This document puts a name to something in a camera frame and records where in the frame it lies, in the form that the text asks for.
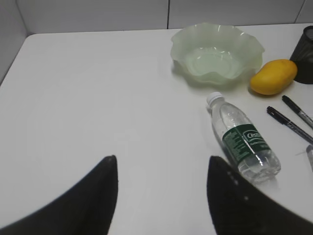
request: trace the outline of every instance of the frosted glass bowl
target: frosted glass bowl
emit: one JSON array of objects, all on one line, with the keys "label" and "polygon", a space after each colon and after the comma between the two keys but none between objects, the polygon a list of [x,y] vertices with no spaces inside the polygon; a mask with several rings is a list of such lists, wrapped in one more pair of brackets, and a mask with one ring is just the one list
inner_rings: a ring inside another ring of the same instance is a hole
[{"label": "frosted glass bowl", "polygon": [[172,37],[171,57],[199,82],[225,84],[259,70],[265,51],[259,41],[230,25],[200,23]]}]

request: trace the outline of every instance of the white bottle cap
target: white bottle cap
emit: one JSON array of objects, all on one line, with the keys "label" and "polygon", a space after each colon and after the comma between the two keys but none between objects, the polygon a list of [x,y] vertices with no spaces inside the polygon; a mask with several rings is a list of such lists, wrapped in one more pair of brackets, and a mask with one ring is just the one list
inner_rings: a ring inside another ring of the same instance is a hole
[{"label": "white bottle cap", "polygon": [[224,98],[224,96],[219,92],[213,92],[207,97],[206,102],[208,103],[210,109],[212,109],[211,104],[217,98]]}]

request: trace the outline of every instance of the plastic water bottle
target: plastic water bottle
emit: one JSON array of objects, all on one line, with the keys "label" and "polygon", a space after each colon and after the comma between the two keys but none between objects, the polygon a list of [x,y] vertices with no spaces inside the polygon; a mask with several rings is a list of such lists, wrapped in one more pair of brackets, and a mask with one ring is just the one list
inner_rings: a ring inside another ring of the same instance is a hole
[{"label": "plastic water bottle", "polygon": [[225,102],[219,92],[209,95],[207,103],[212,110],[212,126],[239,172],[252,183],[274,177],[281,169],[279,160],[247,116]]}]

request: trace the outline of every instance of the black cup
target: black cup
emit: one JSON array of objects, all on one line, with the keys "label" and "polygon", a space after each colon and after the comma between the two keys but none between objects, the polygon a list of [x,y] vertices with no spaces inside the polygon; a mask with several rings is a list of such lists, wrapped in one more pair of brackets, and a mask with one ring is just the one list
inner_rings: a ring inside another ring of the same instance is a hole
[{"label": "black cup", "polygon": [[295,81],[313,84],[313,25],[306,27],[290,60],[298,67]]}]

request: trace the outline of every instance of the bottle label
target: bottle label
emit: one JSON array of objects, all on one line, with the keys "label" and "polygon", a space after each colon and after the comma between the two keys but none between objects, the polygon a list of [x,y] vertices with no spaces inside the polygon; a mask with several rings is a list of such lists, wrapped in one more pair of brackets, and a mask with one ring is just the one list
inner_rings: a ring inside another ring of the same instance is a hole
[{"label": "bottle label", "polygon": [[251,154],[270,150],[268,144],[252,124],[231,128],[223,135],[223,143],[237,165]]}]

